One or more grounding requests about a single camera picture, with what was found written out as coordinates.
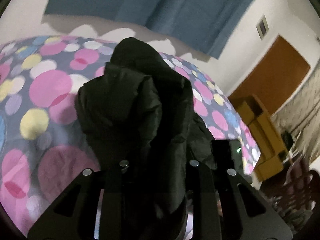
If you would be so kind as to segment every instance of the orange door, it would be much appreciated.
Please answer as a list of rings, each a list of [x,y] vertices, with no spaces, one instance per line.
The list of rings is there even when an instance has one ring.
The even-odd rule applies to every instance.
[[[309,69],[305,59],[279,36],[229,99],[255,94],[273,114],[292,95]]]

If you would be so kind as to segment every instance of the polka dot bedspread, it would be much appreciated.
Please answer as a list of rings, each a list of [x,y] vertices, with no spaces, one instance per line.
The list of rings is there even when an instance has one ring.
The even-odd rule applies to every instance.
[[[114,42],[40,36],[0,46],[0,202],[27,234],[84,169],[99,170],[74,108],[78,89],[103,75]],[[260,156],[248,128],[209,76],[160,53],[193,86],[194,110],[216,139],[238,138],[244,171]]]

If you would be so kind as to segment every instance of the wall vent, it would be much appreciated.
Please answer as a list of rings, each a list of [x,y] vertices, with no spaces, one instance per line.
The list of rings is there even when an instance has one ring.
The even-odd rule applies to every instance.
[[[257,27],[260,39],[263,39],[263,37],[269,31],[268,23],[265,16],[262,17],[262,19],[260,20],[260,22],[257,24],[256,27]]]

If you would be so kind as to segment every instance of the black puffer jacket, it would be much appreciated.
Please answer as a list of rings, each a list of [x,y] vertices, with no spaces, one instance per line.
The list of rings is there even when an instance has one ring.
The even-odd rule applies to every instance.
[[[213,136],[193,111],[190,81],[142,41],[121,41],[104,75],[80,88],[75,106],[101,169],[124,159],[134,166],[135,190],[146,193],[136,203],[139,232],[183,202],[187,158],[214,168]]]

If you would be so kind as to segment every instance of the wall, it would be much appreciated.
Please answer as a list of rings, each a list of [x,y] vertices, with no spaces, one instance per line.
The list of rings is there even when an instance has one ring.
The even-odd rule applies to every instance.
[[[136,37],[158,51],[177,55],[208,73],[227,95],[251,72],[282,35],[313,68],[320,57],[314,31],[294,16],[287,0],[255,0],[238,23],[220,58],[197,52],[182,42],[141,26],[94,17],[43,16],[48,0],[12,0],[0,19],[0,43],[34,35],[72,34],[120,41]],[[261,41],[256,24],[266,16],[269,33]]]
[[[320,36],[320,18],[309,0],[288,0],[288,5],[293,15],[304,21]]]
[[[269,25],[269,33],[261,41],[255,23],[263,14]],[[232,75],[232,78],[226,77],[220,87],[227,95],[231,94],[259,63],[278,35],[283,36],[309,63],[311,70],[307,77],[320,57],[320,46],[316,41],[315,32],[291,13],[287,0],[255,0],[234,31],[234,34],[236,33],[232,38],[238,41],[229,41],[237,56],[233,55],[224,62],[227,62],[225,68],[233,69],[237,75]]]
[[[310,169],[316,170],[318,173],[320,173],[320,157],[310,164]]]

